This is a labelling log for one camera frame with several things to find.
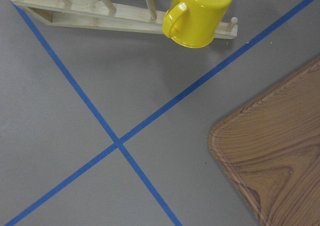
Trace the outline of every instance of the mug handle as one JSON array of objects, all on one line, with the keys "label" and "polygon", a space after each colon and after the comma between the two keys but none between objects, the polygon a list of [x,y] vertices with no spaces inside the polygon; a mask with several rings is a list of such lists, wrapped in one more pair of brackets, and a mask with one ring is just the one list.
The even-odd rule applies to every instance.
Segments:
[{"label": "mug handle", "polygon": [[173,33],[173,27],[177,20],[188,10],[187,5],[184,2],[180,2],[176,5],[170,12],[168,11],[163,19],[162,32],[168,37],[172,38],[175,33]]}]

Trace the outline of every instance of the gray surface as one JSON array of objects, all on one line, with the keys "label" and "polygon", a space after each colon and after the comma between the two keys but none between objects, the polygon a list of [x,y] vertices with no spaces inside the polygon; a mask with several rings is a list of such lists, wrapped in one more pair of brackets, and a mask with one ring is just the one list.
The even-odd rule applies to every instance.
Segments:
[{"label": "gray surface", "polygon": [[[199,50],[161,35],[34,23],[121,137],[301,1],[234,0],[226,18],[239,18],[238,37]],[[10,2],[0,5],[3,225],[112,141]],[[208,131],[319,54],[319,12],[316,0],[125,143],[183,225],[258,225],[210,155]],[[172,222],[116,150],[18,225]]]}]

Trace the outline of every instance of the wood grain pattern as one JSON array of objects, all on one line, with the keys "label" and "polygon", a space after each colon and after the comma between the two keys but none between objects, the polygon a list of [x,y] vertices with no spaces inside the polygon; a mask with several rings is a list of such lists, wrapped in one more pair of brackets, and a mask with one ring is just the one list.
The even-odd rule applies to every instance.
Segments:
[{"label": "wood grain pattern", "polygon": [[320,225],[320,58],[220,122],[209,148],[261,225]]}]

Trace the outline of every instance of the tray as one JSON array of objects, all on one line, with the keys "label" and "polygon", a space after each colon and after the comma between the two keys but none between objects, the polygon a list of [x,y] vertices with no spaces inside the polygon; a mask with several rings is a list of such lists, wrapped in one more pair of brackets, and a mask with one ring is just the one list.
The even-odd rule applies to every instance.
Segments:
[{"label": "tray", "polygon": [[209,148],[261,225],[320,225],[320,58],[216,125]]}]

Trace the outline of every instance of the mug rack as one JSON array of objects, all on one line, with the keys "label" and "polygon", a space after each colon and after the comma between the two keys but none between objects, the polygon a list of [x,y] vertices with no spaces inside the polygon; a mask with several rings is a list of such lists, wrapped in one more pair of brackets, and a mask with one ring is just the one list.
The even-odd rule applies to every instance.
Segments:
[{"label": "mug rack", "polygon": [[[148,9],[115,4],[110,0],[11,1],[50,26],[163,34],[165,12],[156,10],[154,0],[145,0]],[[229,23],[220,22],[215,38],[237,37],[237,22],[237,18]]]}]

